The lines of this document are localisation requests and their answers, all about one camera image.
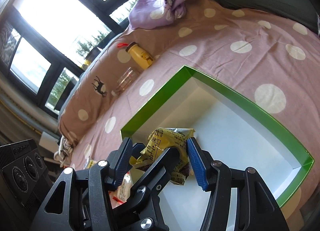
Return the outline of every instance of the deer print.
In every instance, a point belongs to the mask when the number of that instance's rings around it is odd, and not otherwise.
[[[92,83],[93,88],[102,95],[102,97],[106,97],[107,96],[107,92],[102,90],[102,87],[104,86],[104,83],[102,83],[100,81],[100,79],[96,76],[96,78],[98,79],[94,79],[94,81],[96,81],[98,83],[98,85],[95,85],[94,83]]]

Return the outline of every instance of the window frame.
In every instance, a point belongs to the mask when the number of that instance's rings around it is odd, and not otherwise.
[[[110,14],[120,7],[128,0],[79,0],[86,6],[93,14],[95,14],[110,30],[111,32],[97,45],[99,48],[105,46],[118,34],[124,32],[128,27],[128,18],[123,20],[120,24],[114,21]],[[35,105],[44,110],[50,116],[58,118],[58,115],[48,109],[45,105],[49,95],[57,82],[60,74],[64,68],[70,70],[75,76],[80,78],[84,70],[78,67],[68,57],[58,51],[52,46],[44,37],[42,37],[28,22],[20,15],[19,11],[13,5],[8,6],[4,15],[4,20],[7,20],[36,51],[38,51],[45,59],[47,59],[51,66],[48,69],[38,93],[34,93],[28,86],[26,86],[18,77],[10,71],[7,73],[7,78],[17,87],[29,100]]]

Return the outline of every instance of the yellow pipe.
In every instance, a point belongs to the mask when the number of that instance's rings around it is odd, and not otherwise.
[[[40,136],[42,135],[41,132],[39,132],[38,130],[36,130],[35,128],[33,128],[32,126],[30,126],[28,123],[26,123],[24,120],[22,120],[18,115],[16,115],[13,111],[10,110],[9,107],[6,106],[6,104],[4,104],[4,102],[2,100],[0,100],[0,103],[10,112],[12,113],[12,115],[17,118],[21,123],[23,123],[24,125],[28,126],[31,130],[33,130],[34,132],[36,132],[37,134],[39,134]]]

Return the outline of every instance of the blue gripper pad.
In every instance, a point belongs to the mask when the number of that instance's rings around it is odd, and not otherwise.
[[[114,159],[110,164],[110,169],[114,169],[112,185],[116,188],[122,184],[124,175],[127,173],[130,157],[132,155],[132,140],[124,138]]]
[[[203,164],[203,161],[199,155],[202,153],[202,150],[195,138],[189,138],[187,140],[187,149],[188,149],[188,157],[195,173],[197,183],[203,190],[208,188],[207,176],[206,176],[206,168]]]

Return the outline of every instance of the pink polka dot bedsheet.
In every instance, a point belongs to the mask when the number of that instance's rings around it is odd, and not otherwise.
[[[319,38],[301,24],[263,11],[233,11],[213,0],[187,0],[186,8],[186,16],[173,25],[128,28],[88,72],[59,124],[77,144],[72,166],[80,170],[89,156],[105,159],[117,149],[120,129],[188,65],[258,104],[308,149],[315,164],[300,187],[300,208],[320,181]],[[116,98],[111,92],[119,77],[129,67],[139,69],[117,44],[133,41],[157,60]]]

